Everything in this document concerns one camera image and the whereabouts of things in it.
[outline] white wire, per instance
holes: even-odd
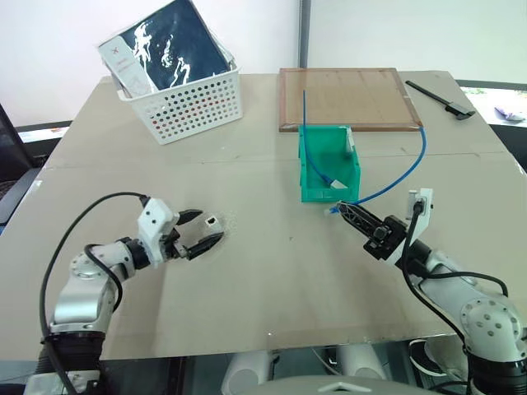
[[[315,356],[318,358],[318,360],[320,361],[320,363],[322,365],[324,365],[326,367],[327,370],[329,370],[331,373],[337,375],[337,376],[342,376],[343,374],[342,373],[339,373],[337,370],[335,370],[334,368],[332,368],[325,360],[324,358],[322,358],[318,352],[315,351],[315,349],[313,347],[311,347],[311,350],[313,351],[313,354],[315,354]]]

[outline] beige tabletop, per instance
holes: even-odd
[[[470,106],[446,72],[402,72]],[[103,80],[0,236],[0,358],[36,358],[38,291],[69,223],[103,194],[133,190],[174,210],[201,208],[226,237],[191,262],[146,268],[125,283],[105,358],[184,356],[382,341],[450,332],[406,289],[401,273],[369,256],[365,238],[329,205],[301,204],[297,135],[277,132],[277,76],[242,77],[244,117],[159,146]],[[422,240],[468,270],[500,277],[527,314],[525,174],[477,114],[456,121],[408,88],[428,155],[407,180],[365,206],[403,218],[410,188],[434,188]],[[356,133],[366,196],[401,175],[421,146],[417,132]],[[52,275],[51,313],[70,258],[88,243],[136,234],[137,201],[94,210],[73,232]],[[183,237],[192,225],[181,227]]]

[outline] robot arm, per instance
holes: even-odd
[[[525,393],[527,347],[518,311],[506,295],[482,289],[472,276],[458,275],[452,259],[417,239],[430,220],[431,190],[411,192],[410,212],[415,204],[422,205],[422,212],[408,251],[408,273],[413,286],[447,313],[463,334],[473,393]],[[341,203],[338,208],[346,222],[368,237],[364,245],[368,253],[402,268],[407,228],[401,220],[388,216],[382,221],[359,206]]]
[[[138,237],[106,245],[87,245],[70,262],[69,278],[59,294],[49,323],[52,344],[77,393],[105,393],[99,358],[112,313],[119,307],[121,283],[137,270],[157,267],[172,258],[193,259],[208,251],[223,236],[215,217],[206,219],[208,235],[187,248],[176,225],[202,214],[200,210],[174,213],[162,200],[148,198],[138,218]],[[46,347],[25,394],[66,393],[55,373]]]

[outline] shoe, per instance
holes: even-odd
[[[446,373],[434,362],[425,350],[427,341],[425,339],[412,340],[408,345],[410,361],[419,371],[433,377],[443,377]]]

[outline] wooden board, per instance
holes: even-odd
[[[355,132],[417,131],[422,125],[394,68],[280,69],[280,132],[302,123],[351,125]]]

